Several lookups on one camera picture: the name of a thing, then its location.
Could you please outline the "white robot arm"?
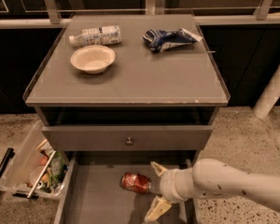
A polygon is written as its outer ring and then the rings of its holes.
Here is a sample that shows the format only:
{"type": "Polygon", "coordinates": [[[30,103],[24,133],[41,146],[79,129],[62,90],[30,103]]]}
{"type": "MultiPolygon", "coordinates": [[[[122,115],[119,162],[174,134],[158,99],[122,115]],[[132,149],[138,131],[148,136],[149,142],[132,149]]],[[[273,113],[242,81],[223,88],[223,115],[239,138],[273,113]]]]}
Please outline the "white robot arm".
{"type": "Polygon", "coordinates": [[[197,222],[210,216],[199,202],[239,200],[280,214],[280,64],[253,107],[218,110],[214,132],[194,163],[167,169],[154,162],[156,195],[145,220],[155,221],[175,206],[194,202],[197,222]]]}

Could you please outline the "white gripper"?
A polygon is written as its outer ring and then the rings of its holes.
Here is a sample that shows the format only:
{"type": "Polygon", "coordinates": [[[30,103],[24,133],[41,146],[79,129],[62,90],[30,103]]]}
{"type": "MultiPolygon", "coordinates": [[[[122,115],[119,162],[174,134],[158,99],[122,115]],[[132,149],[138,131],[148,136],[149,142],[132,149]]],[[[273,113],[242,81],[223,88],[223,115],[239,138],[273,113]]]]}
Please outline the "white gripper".
{"type": "Polygon", "coordinates": [[[161,177],[160,191],[164,198],[156,196],[153,199],[145,215],[145,222],[156,221],[172,207],[172,203],[185,202],[194,197],[191,168],[167,170],[167,168],[154,161],[150,165],[155,174],[161,177]]]}

